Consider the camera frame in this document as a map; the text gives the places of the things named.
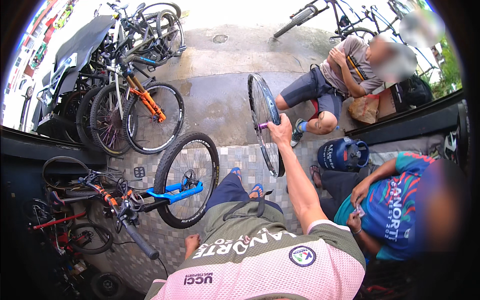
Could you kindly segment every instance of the sneaker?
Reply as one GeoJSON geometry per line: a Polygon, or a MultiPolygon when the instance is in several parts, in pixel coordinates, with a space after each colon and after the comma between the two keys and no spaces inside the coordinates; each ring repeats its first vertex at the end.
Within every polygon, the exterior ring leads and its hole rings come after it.
{"type": "Polygon", "coordinates": [[[304,119],[298,119],[295,122],[295,127],[293,128],[293,132],[292,132],[292,139],[290,140],[290,146],[292,146],[292,147],[295,147],[300,142],[300,139],[303,136],[303,133],[300,132],[300,130],[298,129],[299,124],[301,122],[305,122],[305,120],[304,119]]]}

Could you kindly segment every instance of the foot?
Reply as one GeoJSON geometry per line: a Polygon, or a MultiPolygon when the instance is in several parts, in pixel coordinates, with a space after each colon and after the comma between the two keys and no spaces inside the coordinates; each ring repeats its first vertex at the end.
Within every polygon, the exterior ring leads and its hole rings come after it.
{"type": "Polygon", "coordinates": [[[290,141],[290,146],[295,147],[299,142],[301,137],[303,136],[303,133],[299,130],[299,124],[305,122],[304,119],[298,119],[295,122],[295,126],[293,127],[293,132],[292,132],[292,139],[290,141]]]}
{"type": "Polygon", "coordinates": [[[317,189],[322,187],[322,181],[320,180],[320,169],[318,166],[310,167],[310,176],[312,177],[313,183],[317,189]]]}
{"type": "Polygon", "coordinates": [[[259,197],[262,197],[264,195],[264,191],[262,189],[262,187],[260,185],[256,185],[252,191],[250,192],[250,194],[248,195],[250,198],[259,198],[259,197]]]}
{"type": "Polygon", "coordinates": [[[238,167],[233,168],[233,169],[230,171],[230,173],[233,173],[233,174],[237,175],[237,176],[239,177],[239,179],[240,179],[240,182],[241,182],[241,172],[240,172],[240,169],[239,169],[238,167]]]}

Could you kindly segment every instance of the blue gas tank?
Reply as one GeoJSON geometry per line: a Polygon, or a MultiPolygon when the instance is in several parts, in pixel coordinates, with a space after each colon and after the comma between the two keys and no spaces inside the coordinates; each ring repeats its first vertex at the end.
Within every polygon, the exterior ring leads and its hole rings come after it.
{"type": "Polygon", "coordinates": [[[325,170],[349,171],[368,164],[370,153],[365,142],[343,137],[328,141],[318,149],[318,163],[325,170]]]}

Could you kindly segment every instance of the t-shirt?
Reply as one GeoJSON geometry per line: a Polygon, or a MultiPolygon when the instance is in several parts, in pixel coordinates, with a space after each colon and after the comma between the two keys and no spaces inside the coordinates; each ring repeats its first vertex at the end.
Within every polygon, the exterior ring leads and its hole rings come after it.
{"type": "Polygon", "coordinates": [[[258,202],[223,215],[239,202],[205,214],[204,244],[168,280],[156,280],[146,299],[352,299],[365,275],[365,259],[350,230],[329,220],[306,235],[288,232],[285,218],[258,202]]]}
{"type": "MultiPolygon", "coordinates": [[[[367,197],[361,202],[365,216],[361,228],[369,235],[382,240],[384,245],[377,259],[405,260],[413,253],[413,243],[408,242],[415,223],[415,193],[422,173],[435,160],[411,152],[400,152],[395,168],[400,174],[372,184],[367,197]]],[[[334,221],[346,225],[348,215],[354,210],[351,194],[338,209],[334,221]]]]}
{"type": "MultiPolygon", "coordinates": [[[[353,79],[363,87],[365,94],[370,94],[374,89],[381,86],[384,82],[373,74],[370,63],[365,59],[365,54],[368,44],[357,35],[349,35],[335,48],[338,50],[345,50],[345,57],[347,60],[350,74],[353,79]]],[[[327,60],[324,60],[320,65],[320,70],[325,79],[341,92],[344,96],[348,94],[348,89],[343,82],[343,77],[339,78],[335,72],[330,68],[327,60]]]]}

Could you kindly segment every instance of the bicycle workshop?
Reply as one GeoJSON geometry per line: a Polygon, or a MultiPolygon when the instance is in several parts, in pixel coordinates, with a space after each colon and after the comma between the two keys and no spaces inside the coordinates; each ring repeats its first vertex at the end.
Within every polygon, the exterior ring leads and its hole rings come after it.
{"type": "Polygon", "coordinates": [[[2,3],[4,297],[471,298],[475,10],[308,1],[2,3]]]}

